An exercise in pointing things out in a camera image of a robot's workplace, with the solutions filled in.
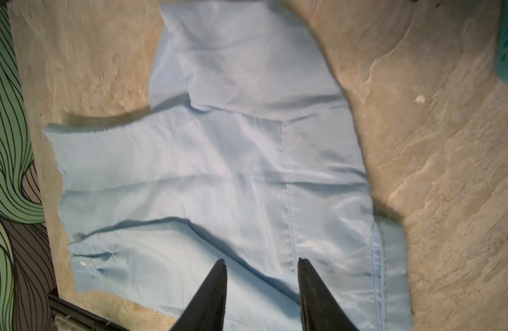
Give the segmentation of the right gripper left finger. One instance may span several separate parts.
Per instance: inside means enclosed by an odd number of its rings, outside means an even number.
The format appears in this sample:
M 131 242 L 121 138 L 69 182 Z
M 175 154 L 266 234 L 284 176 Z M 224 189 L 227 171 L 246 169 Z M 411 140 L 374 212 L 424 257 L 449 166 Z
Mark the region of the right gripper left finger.
M 227 279 L 225 261 L 219 259 L 171 331 L 222 331 L 226 314 Z

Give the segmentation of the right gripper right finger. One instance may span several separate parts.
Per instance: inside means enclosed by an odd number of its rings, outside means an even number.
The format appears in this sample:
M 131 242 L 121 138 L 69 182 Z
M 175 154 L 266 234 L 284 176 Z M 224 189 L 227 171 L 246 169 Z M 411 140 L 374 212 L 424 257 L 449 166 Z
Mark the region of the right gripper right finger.
M 306 331 L 358 331 L 308 259 L 298 261 L 300 317 Z

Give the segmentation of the light blue long sleeve shirt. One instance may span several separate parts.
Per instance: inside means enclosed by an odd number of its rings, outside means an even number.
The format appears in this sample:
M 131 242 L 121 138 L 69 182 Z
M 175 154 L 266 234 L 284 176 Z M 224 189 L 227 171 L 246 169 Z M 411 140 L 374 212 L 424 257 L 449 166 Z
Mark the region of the light blue long sleeve shirt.
M 151 113 L 44 128 L 78 291 L 179 317 L 214 263 L 226 330 L 300 330 L 308 259 L 360 330 L 412 330 L 404 229 L 376 216 L 353 116 L 279 1 L 172 1 Z

